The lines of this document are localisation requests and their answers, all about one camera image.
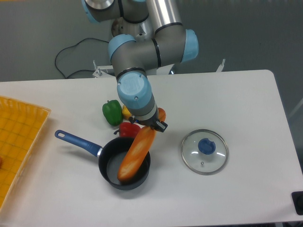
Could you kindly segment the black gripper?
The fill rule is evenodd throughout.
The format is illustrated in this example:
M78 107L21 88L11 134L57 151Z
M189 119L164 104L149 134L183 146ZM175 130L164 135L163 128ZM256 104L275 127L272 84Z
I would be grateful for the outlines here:
M166 124L164 120L161 120L160 117L160 111L157 110L155 114L147 120L140 120L139 117L135 117L134 115L131 115L128 120L130 123L138 123L143 126L148 126L152 130L164 132L167 129L168 124Z

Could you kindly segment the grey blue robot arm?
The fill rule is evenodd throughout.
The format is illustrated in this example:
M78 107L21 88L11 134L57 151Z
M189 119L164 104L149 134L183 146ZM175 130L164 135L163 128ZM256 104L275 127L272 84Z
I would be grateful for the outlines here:
M199 52L198 38L185 29L174 0L84 0L88 19L102 22L122 18L126 23L143 25L150 21L152 29L143 35L122 29L108 44L108 55L117 80L117 92L128 108L132 121L165 131L160 118L148 70L190 61Z

